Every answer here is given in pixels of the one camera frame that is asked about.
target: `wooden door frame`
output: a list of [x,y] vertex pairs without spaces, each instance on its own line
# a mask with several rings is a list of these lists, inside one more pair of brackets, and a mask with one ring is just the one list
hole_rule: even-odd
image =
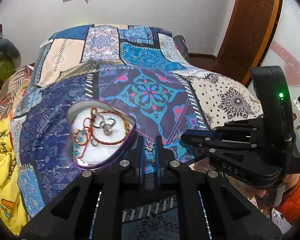
[[[225,37],[223,38],[223,42],[221,44],[220,50],[218,52],[217,60],[220,58],[221,54],[223,53],[224,47],[225,47],[226,42],[227,42],[227,40],[229,38],[229,35],[231,33],[231,30],[232,30],[232,27],[233,27],[233,24],[234,24],[235,15],[236,15],[237,10],[238,10],[239,1],[240,0],[235,0],[233,11],[232,11],[231,18],[230,18],[230,21],[229,21],[229,25],[228,25]],[[264,54],[265,49],[267,48],[267,45],[269,44],[269,39],[271,37],[271,34],[273,33],[274,25],[275,25],[276,18],[277,18],[279,3],[280,3],[280,0],[274,0],[274,6],[272,8],[271,17],[270,17],[270,21],[269,21],[269,24],[268,24],[268,27],[267,27],[267,30],[266,30],[266,34],[265,34],[265,36],[262,40],[262,43],[261,43],[261,46],[260,46],[260,48],[257,52],[257,55],[254,58],[254,60],[253,60],[250,67],[256,67],[259,64],[260,59],[261,59],[262,55]],[[241,81],[241,84],[244,85],[244,86],[247,85],[247,82],[250,80],[250,78],[251,78],[250,72],[248,71],[247,74],[245,75],[245,77],[243,78],[243,80]]]
[[217,60],[220,58],[221,54],[223,53],[223,50],[224,50],[225,45],[226,45],[226,42],[227,42],[227,40],[228,40],[228,38],[229,38],[229,35],[230,35],[230,33],[231,33],[231,29],[232,29],[232,26],[233,26],[233,24],[234,24],[234,18],[235,18],[235,15],[236,15],[236,13],[237,13],[237,10],[238,10],[239,1],[240,1],[240,0],[235,0],[235,2],[234,2],[234,6],[233,6],[231,18],[230,18],[230,21],[229,21],[229,24],[228,24],[228,28],[227,28],[225,37],[223,38],[223,41],[222,41],[220,50],[219,50],[219,52],[218,52]]
[[[277,14],[278,14],[278,9],[279,9],[279,4],[280,4],[280,0],[274,0],[273,3],[273,8],[272,8],[272,12],[271,12],[271,17],[270,17],[270,21],[266,30],[266,34],[263,37],[261,46],[257,52],[256,57],[254,58],[250,68],[256,67],[259,65],[259,63],[261,63],[261,57],[264,54],[265,50],[268,46],[269,43],[271,43],[272,41],[270,40],[271,38],[271,34],[273,33],[274,30],[274,26],[276,23],[276,19],[277,19]],[[250,72],[248,71],[247,74],[245,75],[245,77],[242,79],[241,84],[244,86],[249,85],[249,80],[251,79],[251,75]]]

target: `orange jacket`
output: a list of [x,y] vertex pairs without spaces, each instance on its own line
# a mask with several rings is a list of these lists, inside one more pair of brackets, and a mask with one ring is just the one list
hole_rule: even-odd
[[298,183],[283,194],[282,202],[275,208],[283,217],[293,224],[300,216],[300,178]]

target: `yellow blanket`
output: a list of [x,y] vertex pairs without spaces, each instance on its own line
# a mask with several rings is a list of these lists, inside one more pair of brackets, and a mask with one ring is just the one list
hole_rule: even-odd
[[0,217],[15,235],[19,235],[21,228],[27,223],[17,180],[18,166],[10,141],[7,119],[4,119],[0,121]]

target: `bed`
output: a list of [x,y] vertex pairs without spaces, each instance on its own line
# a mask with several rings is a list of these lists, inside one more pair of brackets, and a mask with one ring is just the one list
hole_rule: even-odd
[[[260,102],[243,85],[190,65],[185,50],[179,48],[182,56],[176,48],[182,43],[158,27],[94,24],[55,33],[41,45],[28,84],[4,110],[27,219],[81,173],[65,154],[66,112],[75,102],[93,98],[130,113],[145,137],[146,173],[155,167],[155,136],[162,136],[177,160],[194,166],[204,152],[182,147],[178,135],[262,114]],[[207,162],[200,166],[210,168]],[[172,202],[166,210],[164,200]],[[157,203],[148,203],[143,208],[151,205],[150,214],[132,220],[132,210],[141,207],[125,210],[122,239],[178,239],[175,196],[158,203],[158,211]]]

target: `bolt head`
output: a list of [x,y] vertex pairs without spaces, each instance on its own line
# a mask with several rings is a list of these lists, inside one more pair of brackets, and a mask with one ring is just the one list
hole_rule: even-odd
[[127,167],[130,164],[130,162],[128,160],[122,160],[119,162],[119,164],[122,167]]
[[218,173],[216,171],[209,171],[208,176],[210,178],[216,178],[216,177],[218,177]]
[[82,177],[88,178],[92,175],[92,171],[86,170],[82,172]]
[[170,162],[170,165],[171,165],[172,167],[176,168],[176,167],[179,167],[179,166],[180,166],[180,162],[178,162],[178,161],[171,161],[171,162]]

